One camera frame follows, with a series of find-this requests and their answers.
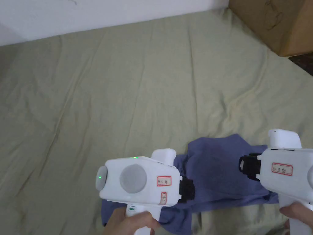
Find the person's left hand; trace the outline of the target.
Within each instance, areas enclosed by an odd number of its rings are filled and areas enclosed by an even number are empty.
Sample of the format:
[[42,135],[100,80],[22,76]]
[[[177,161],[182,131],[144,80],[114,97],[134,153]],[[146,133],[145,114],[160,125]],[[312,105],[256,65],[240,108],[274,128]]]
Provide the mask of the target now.
[[138,229],[147,227],[150,235],[155,234],[155,230],[160,224],[151,213],[144,211],[130,217],[125,216],[126,208],[117,208],[113,211],[103,230],[103,235],[133,235]]

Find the person's right hand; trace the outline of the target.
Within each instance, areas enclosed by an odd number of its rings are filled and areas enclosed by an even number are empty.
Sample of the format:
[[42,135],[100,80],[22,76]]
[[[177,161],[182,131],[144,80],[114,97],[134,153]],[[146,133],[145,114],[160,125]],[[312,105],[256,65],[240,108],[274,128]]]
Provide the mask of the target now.
[[313,211],[305,207],[301,203],[294,202],[289,206],[281,207],[279,209],[280,213],[284,216],[288,217],[288,220],[285,222],[284,226],[288,229],[288,233],[286,235],[295,235],[295,233],[291,233],[290,220],[295,219],[305,224],[310,228],[310,234],[313,232]]

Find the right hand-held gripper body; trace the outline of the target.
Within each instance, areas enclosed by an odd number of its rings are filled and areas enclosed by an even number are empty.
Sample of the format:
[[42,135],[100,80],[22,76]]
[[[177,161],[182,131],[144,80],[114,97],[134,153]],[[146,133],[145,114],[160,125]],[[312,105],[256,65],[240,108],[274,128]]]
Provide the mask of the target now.
[[312,210],[313,150],[302,148],[295,132],[271,129],[268,135],[270,144],[263,153],[239,159],[240,172],[277,193],[280,208],[298,202]]

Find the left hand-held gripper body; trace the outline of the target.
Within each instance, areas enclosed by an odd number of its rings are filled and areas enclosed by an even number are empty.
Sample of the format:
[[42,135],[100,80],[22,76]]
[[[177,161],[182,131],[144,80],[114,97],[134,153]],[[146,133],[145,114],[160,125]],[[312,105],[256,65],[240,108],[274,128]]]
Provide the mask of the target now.
[[149,212],[169,232],[191,233],[192,212],[187,203],[195,197],[195,186],[174,166],[175,158],[173,149],[157,149],[151,157],[112,159],[98,169],[95,187],[102,199],[106,233],[118,207],[125,208],[118,220]]

